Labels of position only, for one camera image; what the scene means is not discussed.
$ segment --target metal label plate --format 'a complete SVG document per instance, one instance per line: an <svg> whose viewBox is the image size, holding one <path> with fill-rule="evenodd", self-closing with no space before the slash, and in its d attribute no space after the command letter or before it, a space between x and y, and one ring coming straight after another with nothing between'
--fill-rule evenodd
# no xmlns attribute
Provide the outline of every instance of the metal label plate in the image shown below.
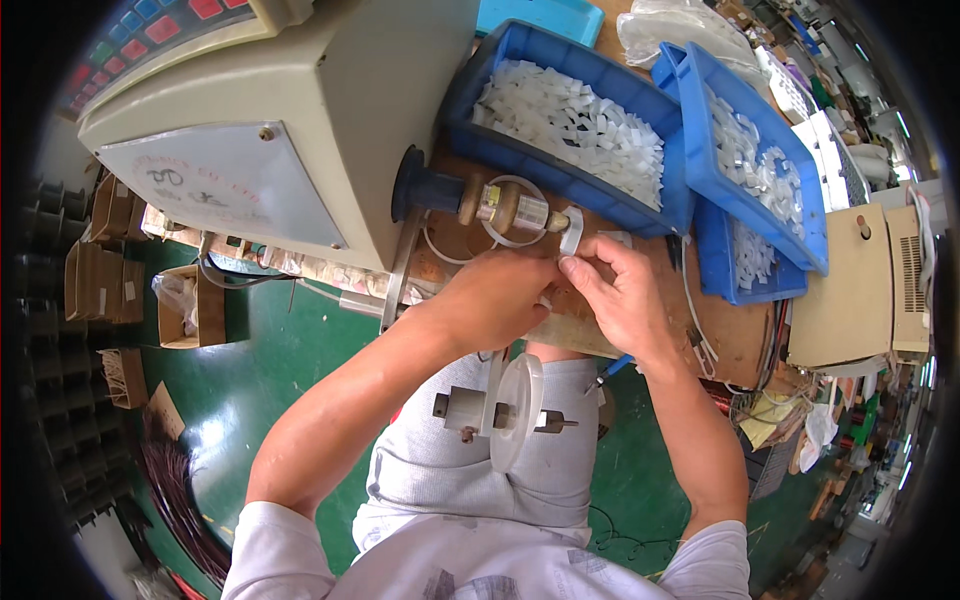
<svg viewBox="0 0 960 600"><path fill-rule="evenodd" d="M101 146L111 173L191 227L347 244L282 121L215 123Z"/></svg>

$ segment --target green button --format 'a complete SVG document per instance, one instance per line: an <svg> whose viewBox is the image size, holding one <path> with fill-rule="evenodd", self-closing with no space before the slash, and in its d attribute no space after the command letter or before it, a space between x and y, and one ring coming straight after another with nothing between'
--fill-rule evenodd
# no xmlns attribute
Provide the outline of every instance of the green button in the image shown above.
<svg viewBox="0 0 960 600"><path fill-rule="evenodd" d="M93 60L97 64L103 64L111 54L113 54L113 48L107 46L104 42L97 44L97 49L93 51L93 54L90 55L90 60Z"/></svg>

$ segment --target person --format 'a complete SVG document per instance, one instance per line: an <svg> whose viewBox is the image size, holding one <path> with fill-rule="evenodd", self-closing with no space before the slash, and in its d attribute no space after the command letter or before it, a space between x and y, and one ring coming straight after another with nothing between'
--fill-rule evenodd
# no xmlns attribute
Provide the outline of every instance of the person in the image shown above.
<svg viewBox="0 0 960 600"><path fill-rule="evenodd" d="M670 341L647 257L602 235L578 254L559 265L514 251L478 256L297 400L253 461L223 597L748 598L740 444ZM436 393L451 385L483 389L478 352L543 321L549 310L538 300L564 276L646 376L690 502L679 549L656 584L586 550L598 421L597 397L585 394L592 359L527 344L543 363L543 408L580 424L532 435L508 473L492 470L489 439L463 444L431 414ZM353 521L360 554L338 581L315 514L374 438L369 500Z"/></svg>

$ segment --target left hand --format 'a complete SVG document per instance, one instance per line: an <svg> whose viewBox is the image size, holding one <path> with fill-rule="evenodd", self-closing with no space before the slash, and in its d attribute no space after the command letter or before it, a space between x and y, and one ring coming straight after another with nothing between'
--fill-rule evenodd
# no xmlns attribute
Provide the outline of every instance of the left hand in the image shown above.
<svg viewBox="0 0 960 600"><path fill-rule="evenodd" d="M401 319L419 319L438 329L458 358L501 349L546 319L550 309L537 302L561 279L552 258L506 249L484 252L440 294L411 307Z"/></svg>

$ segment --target ventilation grille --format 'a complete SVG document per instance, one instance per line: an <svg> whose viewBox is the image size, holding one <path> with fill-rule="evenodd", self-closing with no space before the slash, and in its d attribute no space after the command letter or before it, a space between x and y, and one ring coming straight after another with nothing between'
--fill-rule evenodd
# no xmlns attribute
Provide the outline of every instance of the ventilation grille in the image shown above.
<svg viewBox="0 0 960 600"><path fill-rule="evenodd" d="M920 289L920 236L911 235L900 239L900 256L903 259L903 311L924 312L924 293Z"/></svg>

